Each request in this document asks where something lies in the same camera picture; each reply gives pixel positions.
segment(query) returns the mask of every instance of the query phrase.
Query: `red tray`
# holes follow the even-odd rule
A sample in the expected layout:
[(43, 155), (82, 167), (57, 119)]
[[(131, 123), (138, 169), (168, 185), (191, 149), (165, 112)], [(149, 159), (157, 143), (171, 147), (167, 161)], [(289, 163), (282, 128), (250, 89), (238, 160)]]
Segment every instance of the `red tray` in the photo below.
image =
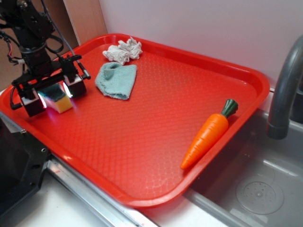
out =
[[(137, 65), (130, 98), (103, 96), (95, 87), (108, 62), (102, 51), (128, 38), (104, 35), (75, 49), (92, 79), (85, 80), (88, 91), (72, 100), (71, 110), (48, 108), (30, 118), (23, 108), (10, 109), (11, 87), (0, 97), (0, 110), (121, 203), (149, 207), (190, 186), (266, 98), (269, 83), (258, 71), (134, 37), (143, 53), (128, 63)], [(239, 110), (228, 131), (194, 166), (181, 170), (196, 133), (229, 98)]]

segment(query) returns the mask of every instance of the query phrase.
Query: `sink drain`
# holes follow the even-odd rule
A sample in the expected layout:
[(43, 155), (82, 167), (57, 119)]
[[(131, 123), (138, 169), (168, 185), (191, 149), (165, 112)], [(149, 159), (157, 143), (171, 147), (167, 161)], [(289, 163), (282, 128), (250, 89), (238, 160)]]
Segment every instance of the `sink drain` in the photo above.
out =
[(255, 214), (271, 214), (282, 206), (284, 200), (282, 189), (261, 176), (242, 180), (236, 195), (241, 206)]

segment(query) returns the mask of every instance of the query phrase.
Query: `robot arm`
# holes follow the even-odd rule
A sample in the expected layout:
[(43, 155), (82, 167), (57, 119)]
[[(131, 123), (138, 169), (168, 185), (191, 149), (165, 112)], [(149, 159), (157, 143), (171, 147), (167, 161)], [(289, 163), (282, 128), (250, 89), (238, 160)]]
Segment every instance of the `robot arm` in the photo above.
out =
[[(12, 82), (14, 87), (12, 92), (16, 88), (21, 100), (19, 104), (10, 101), (13, 110), (24, 106), (29, 116), (44, 111), (37, 92), (60, 81), (64, 81), (72, 97), (86, 92), (83, 79), (90, 79), (90, 76), (79, 64), (78, 60), (81, 59), (81, 56), (73, 55), (66, 58), (58, 56), (57, 61), (50, 59), (47, 49), (58, 53), (62, 48), (53, 51), (47, 46), (46, 40), (53, 38), (61, 44), (63, 42), (52, 35), (53, 22), (46, 14), (38, 12), (31, 0), (0, 0), (0, 16), (6, 22), (6, 24), (0, 24), (0, 38), (5, 37), (4, 40), (7, 42), (9, 36), (2, 29), (11, 28), (13, 30), (22, 59), (27, 66), (27, 70), (24, 70), (22, 75)], [(82, 77), (74, 66), (74, 61), (78, 62), (83, 71)], [(53, 75), (56, 70), (61, 70), (61, 72)]]

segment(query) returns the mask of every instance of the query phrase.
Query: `faucet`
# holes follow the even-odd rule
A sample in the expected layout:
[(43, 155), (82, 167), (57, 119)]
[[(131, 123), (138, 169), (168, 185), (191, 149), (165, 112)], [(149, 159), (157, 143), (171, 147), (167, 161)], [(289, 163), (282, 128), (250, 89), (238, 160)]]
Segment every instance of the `faucet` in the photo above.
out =
[(303, 35), (293, 44), (282, 67), (267, 120), (267, 135), (287, 136), (290, 119), (303, 123)]

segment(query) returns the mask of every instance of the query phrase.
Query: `sink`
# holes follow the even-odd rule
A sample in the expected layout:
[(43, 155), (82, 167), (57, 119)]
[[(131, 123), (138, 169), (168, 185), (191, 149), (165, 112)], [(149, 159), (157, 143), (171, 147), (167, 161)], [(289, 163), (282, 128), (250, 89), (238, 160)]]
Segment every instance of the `sink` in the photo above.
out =
[(228, 226), (302, 226), (303, 127), (273, 140), (267, 116), (257, 110), (185, 194)]

